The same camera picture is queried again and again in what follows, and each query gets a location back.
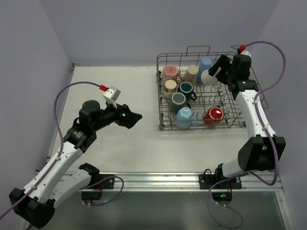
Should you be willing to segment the black left controller box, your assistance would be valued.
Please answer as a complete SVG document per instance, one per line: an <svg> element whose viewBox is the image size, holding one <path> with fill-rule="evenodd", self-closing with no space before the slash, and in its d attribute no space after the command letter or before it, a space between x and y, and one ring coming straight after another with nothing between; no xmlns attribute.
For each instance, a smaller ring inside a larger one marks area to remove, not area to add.
<svg viewBox="0 0 307 230"><path fill-rule="evenodd" d="M100 200L102 197L102 192L100 191L94 191L94 192L82 192L81 193L81 199L85 204L93 204L94 201Z"/></svg>

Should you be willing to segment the black controller box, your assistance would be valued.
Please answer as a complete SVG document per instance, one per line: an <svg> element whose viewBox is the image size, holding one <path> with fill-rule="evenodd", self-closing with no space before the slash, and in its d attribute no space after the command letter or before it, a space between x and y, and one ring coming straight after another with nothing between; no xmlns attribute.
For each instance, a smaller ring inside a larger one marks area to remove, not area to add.
<svg viewBox="0 0 307 230"><path fill-rule="evenodd" d="M229 205L233 199L233 194L231 192L213 192L212 197L217 203Z"/></svg>
<svg viewBox="0 0 307 230"><path fill-rule="evenodd" d="M93 204L94 201L100 200L102 197L102 192L100 191L94 191L94 192L82 192L81 193L81 199L85 204Z"/></svg>

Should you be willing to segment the beige tall cup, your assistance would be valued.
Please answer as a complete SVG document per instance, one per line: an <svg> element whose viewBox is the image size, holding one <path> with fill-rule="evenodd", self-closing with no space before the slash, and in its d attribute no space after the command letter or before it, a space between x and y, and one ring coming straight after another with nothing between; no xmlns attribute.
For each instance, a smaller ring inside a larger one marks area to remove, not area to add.
<svg viewBox="0 0 307 230"><path fill-rule="evenodd" d="M199 68L196 65L188 66L186 72L184 73L184 80L190 82L192 85L196 84Z"/></svg>

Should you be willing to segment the black right controller box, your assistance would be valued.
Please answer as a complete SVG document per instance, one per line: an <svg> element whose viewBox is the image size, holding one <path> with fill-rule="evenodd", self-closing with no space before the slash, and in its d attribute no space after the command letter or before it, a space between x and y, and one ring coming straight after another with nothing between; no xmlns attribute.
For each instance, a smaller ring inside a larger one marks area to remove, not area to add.
<svg viewBox="0 0 307 230"><path fill-rule="evenodd" d="M229 205L233 199L233 194L231 192L213 192L212 197L217 203Z"/></svg>

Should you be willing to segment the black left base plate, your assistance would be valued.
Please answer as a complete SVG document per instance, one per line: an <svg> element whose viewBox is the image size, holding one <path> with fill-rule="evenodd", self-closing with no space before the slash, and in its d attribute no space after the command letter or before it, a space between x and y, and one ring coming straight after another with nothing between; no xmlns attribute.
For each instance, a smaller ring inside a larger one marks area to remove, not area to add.
<svg viewBox="0 0 307 230"><path fill-rule="evenodd" d="M115 181L114 174L95 174L91 176L89 184L82 189L113 189Z"/></svg>

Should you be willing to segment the red mug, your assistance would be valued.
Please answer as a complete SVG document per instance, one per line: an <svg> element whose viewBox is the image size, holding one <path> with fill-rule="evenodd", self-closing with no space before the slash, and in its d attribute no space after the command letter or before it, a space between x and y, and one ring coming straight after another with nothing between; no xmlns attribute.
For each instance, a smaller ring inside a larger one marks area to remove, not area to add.
<svg viewBox="0 0 307 230"><path fill-rule="evenodd" d="M207 126L214 127L224 119L224 111L218 106L211 107L205 114L203 120Z"/></svg>

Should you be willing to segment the blue tall tumbler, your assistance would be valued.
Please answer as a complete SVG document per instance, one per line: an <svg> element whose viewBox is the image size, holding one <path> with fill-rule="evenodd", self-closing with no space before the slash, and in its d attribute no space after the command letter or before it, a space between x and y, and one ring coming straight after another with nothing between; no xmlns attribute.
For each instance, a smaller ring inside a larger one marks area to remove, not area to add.
<svg viewBox="0 0 307 230"><path fill-rule="evenodd" d="M212 60L208 57L205 57L203 58L201 61L200 61L200 64L198 66L199 68L199 72L198 72L198 75L197 75L197 82L198 83L202 83L201 81L201 74L205 71L205 70L208 70L209 68L211 68L212 66Z"/></svg>

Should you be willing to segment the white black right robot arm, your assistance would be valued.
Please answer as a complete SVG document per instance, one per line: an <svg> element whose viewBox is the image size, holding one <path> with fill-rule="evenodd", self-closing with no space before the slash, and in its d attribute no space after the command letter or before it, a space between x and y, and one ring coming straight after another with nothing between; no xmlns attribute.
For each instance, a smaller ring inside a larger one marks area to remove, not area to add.
<svg viewBox="0 0 307 230"><path fill-rule="evenodd" d="M274 171L275 184L279 174L279 159L285 149L283 137L276 135L266 118L260 101L260 90L250 77L251 56L235 54L233 58L220 55L208 74L228 86L239 105L248 131L248 140L239 150L237 158L218 165L214 172L216 181L235 179L256 171Z"/></svg>

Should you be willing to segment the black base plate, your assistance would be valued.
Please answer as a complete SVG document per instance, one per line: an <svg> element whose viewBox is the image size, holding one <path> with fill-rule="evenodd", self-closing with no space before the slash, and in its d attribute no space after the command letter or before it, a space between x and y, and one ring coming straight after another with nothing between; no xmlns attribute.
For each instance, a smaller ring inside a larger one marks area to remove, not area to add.
<svg viewBox="0 0 307 230"><path fill-rule="evenodd" d="M210 169L206 169L204 173L199 174L198 177L200 189L210 189L215 183L226 179L220 168L216 168L214 172ZM242 189L242 183L240 179L231 179L219 183L213 189Z"/></svg>
<svg viewBox="0 0 307 230"><path fill-rule="evenodd" d="M91 176L89 184L82 189L113 189L115 181L114 174L95 174Z"/></svg>

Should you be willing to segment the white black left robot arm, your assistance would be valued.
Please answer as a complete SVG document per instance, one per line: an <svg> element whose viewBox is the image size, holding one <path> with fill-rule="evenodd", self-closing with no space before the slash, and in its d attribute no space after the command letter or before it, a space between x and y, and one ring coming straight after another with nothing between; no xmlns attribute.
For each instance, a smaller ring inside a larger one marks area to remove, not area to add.
<svg viewBox="0 0 307 230"><path fill-rule="evenodd" d="M32 226L38 229L44 227L61 201L79 189L90 188L90 182L99 174L97 168L86 163L70 178L60 181L96 140L97 131L112 123L130 129L141 119L142 115L132 112L126 104L108 103L102 109L97 101L84 102L57 153L23 189L14 188L10 192L14 212Z"/></svg>

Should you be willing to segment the cream small cup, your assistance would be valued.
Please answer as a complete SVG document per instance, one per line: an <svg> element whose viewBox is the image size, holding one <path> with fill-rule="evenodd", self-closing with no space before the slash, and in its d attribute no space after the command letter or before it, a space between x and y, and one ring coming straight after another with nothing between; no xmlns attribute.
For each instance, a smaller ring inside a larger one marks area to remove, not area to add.
<svg viewBox="0 0 307 230"><path fill-rule="evenodd" d="M166 98L171 98L172 95L176 92L177 90L177 83L175 80L167 80L164 83L164 96Z"/></svg>

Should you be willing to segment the grey mug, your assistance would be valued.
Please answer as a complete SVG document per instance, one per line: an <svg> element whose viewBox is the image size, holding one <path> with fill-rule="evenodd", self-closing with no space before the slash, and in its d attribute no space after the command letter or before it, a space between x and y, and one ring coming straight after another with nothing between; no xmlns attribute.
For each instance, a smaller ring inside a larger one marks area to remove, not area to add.
<svg viewBox="0 0 307 230"><path fill-rule="evenodd" d="M170 112L176 114L183 107L191 108L190 104L187 102L186 96L181 92L174 93L169 103Z"/></svg>

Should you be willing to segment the white mug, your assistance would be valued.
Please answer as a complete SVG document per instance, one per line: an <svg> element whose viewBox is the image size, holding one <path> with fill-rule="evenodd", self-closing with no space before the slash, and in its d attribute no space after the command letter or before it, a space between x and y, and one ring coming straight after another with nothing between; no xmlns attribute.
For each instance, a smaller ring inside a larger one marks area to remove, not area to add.
<svg viewBox="0 0 307 230"><path fill-rule="evenodd" d="M205 70L201 74L201 83L208 86L213 86L215 90L220 90L222 83L216 78L221 68L214 73L213 76L209 75L209 70Z"/></svg>

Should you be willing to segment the light blue mug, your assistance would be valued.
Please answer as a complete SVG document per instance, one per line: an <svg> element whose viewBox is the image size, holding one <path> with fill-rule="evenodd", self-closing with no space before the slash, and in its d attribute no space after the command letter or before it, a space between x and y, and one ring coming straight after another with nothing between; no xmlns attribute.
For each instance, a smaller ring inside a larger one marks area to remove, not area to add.
<svg viewBox="0 0 307 230"><path fill-rule="evenodd" d="M181 108L176 116L176 126L179 128L190 128L198 124L197 118L188 107Z"/></svg>

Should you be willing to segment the aluminium mounting rail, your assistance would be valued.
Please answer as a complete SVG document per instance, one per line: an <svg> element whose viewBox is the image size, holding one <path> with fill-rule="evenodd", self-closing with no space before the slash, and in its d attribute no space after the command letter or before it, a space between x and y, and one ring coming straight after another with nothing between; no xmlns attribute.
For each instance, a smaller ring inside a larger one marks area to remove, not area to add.
<svg viewBox="0 0 307 230"><path fill-rule="evenodd" d="M102 172L101 174L114 174L124 181L125 192L205 192L201 189L202 179L199 172ZM240 192L280 192L283 184L280 179L272 186L261 182L253 175L246 175L234 181L234 185L221 184L214 191L240 191Z"/></svg>

